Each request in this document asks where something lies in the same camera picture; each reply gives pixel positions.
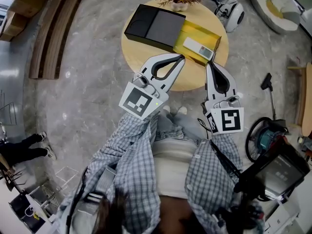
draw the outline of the yellow cushion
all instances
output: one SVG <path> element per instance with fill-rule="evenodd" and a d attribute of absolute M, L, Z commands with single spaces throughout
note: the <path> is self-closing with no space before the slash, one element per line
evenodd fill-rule
<path fill-rule="evenodd" d="M 271 0 L 267 0 L 266 1 L 267 4 L 267 8 L 269 9 L 269 11 L 275 15 L 278 18 L 283 18 L 283 13 L 280 12 L 275 6 L 274 4 L 271 2 Z"/>

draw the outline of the white flower pot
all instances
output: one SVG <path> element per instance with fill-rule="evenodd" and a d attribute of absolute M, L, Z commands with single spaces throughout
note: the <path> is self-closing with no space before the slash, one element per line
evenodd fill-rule
<path fill-rule="evenodd" d="M 182 3 L 182 2 L 172 2 L 171 3 L 171 9 L 173 11 L 186 11 L 187 8 L 189 7 L 188 3 Z"/>

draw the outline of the plaid shirt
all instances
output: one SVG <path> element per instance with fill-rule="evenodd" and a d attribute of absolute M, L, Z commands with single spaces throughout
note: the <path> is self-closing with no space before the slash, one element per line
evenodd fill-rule
<path fill-rule="evenodd" d="M 129 233 L 149 234 L 160 221 L 160 199 L 156 190 L 152 154 L 157 119 L 158 114 L 140 120 L 126 113 L 105 146 L 95 153 L 86 174 L 82 198 L 95 190 L 106 166 L 116 167 L 117 174 L 106 194 L 112 200 L 116 187 L 127 193 L 125 228 Z M 213 136 L 213 142 L 239 170 L 242 169 L 242 161 L 230 135 Z M 233 189 L 236 182 L 237 177 L 222 166 L 210 142 L 203 139 L 191 160 L 185 179 L 185 192 L 193 212 L 207 233 L 225 232 L 225 227 L 219 227 L 212 214 L 220 207 L 229 209 L 235 204 Z M 58 218 L 70 205 L 72 197 L 71 194 L 62 202 Z M 263 232 L 263 223 L 259 226 L 258 229 Z"/>

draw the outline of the black pants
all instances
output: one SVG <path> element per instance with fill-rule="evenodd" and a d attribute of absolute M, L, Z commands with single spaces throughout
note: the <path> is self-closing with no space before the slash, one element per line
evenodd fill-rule
<path fill-rule="evenodd" d="M 29 148 L 31 145 L 41 140 L 42 137 L 40 135 L 34 134 L 20 143 L 7 143 L 1 148 L 1 154 L 10 167 L 17 163 L 32 160 L 40 156 L 46 156 L 48 151 L 44 148 Z"/>

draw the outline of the person in black pants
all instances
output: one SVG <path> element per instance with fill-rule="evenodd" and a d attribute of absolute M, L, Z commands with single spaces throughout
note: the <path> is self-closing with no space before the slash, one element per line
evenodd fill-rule
<path fill-rule="evenodd" d="M 29 148 L 35 143 L 43 143 L 46 137 L 47 134 L 43 132 L 31 135 L 20 143 L 0 144 L 0 169 L 9 171 L 17 163 L 41 156 L 48 156 L 52 160 L 56 160 L 56 156 L 49 145 L 44 148 Z"/>

